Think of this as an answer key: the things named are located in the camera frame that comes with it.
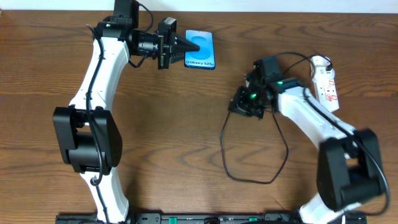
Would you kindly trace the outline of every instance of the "wooden table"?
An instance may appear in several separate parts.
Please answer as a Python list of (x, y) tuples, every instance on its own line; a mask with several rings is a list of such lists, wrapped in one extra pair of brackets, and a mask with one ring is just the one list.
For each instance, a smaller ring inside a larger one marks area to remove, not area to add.
[[(85, 24), (111, 12), (3, 11), (0, 18), (0, 223), (53, 223), (59, 213), (93, 213), (85, 182), (62, 162), (52, 124), (56, 106), (77, 92), (92, 54)], [(283, 51), (320, 52), (335, 65), (337, 116), (378, 135), (392, 206), (370, 223), (397, 223), (398, 16), (377, 14), (155, 12), (155, 24), (178, 19), (177, 31), (213, 33), (217, 67), (179, 62), (158, 71), (146, 60), (126, 66), (113, 117), (123, 137), (119, 165), (132, 207), (165, 213), (262, 213), (299, 208), (317, 192), (317, 150), (293, 122), (277, 116), (290, 147), (272, 185), (228, 179), (219, 134), (227, 106), (253, 61)], [(140, 15), (141, 27), (149, 24)], [(299, 58), (281, 57), (286, 68)], [(307, 79), (308, 64), (288, 76)], [(269, 180), (285, 155), (270, 115), (231, 116), (227, 162), (241, 177)], [(365, 210), (376, 211), (384, 198)]]

